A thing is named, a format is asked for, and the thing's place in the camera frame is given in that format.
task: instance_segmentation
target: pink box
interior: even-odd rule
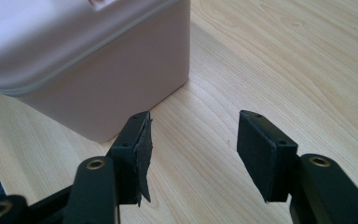
[[[0,1],[0,92],[115,136],[188,78],[189,0]]]

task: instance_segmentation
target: light wood surface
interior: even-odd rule
[[[122,223],[290,223],[288,203],[265,204],[236,152],[241,109],[358,186],[358,1],[193,0],[191,10],[189,81],[151,110],[152,203],[121,206]],[[28,203],[70,185],[111,143],[0,95],[0,177]]]

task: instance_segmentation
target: wooden table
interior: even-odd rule
[[[241,109],[358,186],[358,1],[193,0],[190,60],[189,81],[151,110],[152,203],[122,206],[123,223],[290,223],[288,203],[265,204],[237,154]],[[111,144],[0,95],[0,177],[28,203]]]

